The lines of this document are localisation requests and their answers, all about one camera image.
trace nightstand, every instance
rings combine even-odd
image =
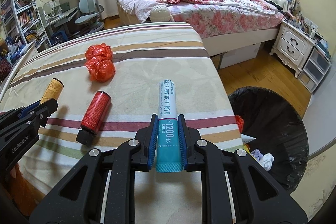
[[[269,55],[276,53],[282,63],[295,70],[297,78],[314,46],[313,39],[288,22],[282,21],[277,40]]]

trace floral quilt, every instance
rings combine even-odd
[[[166,5],[175,21],[191,24],[201,38],[268,29],[283,15],[265,0],[118,0],[128,14],[144,22],[155,5]]]

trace metal bolt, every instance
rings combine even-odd
[[[128,142],[128,144],[129,144],[130,146],[137,146],[137,145],[139,144],[139,141],[136,140],[136,139],[133,139],[133,140],[130,140],[130,141]]]
[[[198,146],[206,146],[208,143],[206,140],[198,140],[197,141],[197,145]]]
[[[99,154],[99,150],[98,150],[98,149],[92,149],[92,150],[90,150],[90,152],[89,152],[89,155],[90,155],[91,157],[98,156],[98,154]]]
[[[237,155],[241,157],[245,157],[247,155],[246,151],[244,149],[238,149]]]

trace white box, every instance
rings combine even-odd
[[[261,43],[257,43],[224,53],[220,68],[226,68],[234,64],[255,58],[259,51],[260,44]]]

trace crumpled orange plastic bag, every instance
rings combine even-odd
[[[105,43],[87,49],[85,66],[89,70],[91,81],[106,82],[114,76],[116,69],[111,61],[112,55],[111,47]]]

